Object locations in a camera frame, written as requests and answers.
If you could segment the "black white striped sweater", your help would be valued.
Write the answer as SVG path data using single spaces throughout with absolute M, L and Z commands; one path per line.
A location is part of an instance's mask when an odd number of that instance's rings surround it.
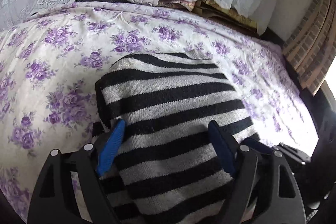
M 207 126 L 236 141 L 257 137 L 225 74 L 199 53 L 122 57 L 95 84 L 106 127 L 126 128 L 113 161 L 122 181 L 109 196 L 121 223 L 210 223 L 230 193 Z

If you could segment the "brick pattern curtain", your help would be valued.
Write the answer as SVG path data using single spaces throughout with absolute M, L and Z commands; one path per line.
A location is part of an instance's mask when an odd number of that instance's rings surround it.
M 335 0 L 312 0 L 282 48 L 303 89 L 320 89 L 335 59 Z

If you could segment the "purple floral bed sheet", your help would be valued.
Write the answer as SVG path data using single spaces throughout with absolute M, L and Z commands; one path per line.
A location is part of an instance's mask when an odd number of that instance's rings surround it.
M 95 143 L 96 82 L 124 56 L 199 53 L 238 93 L 257 132 L 311 155 L 318 135 L 279 46 L 199 16 L 134 4 L 76 3 L 1 32 L 1 191 L 26 220 L 53 149 Z

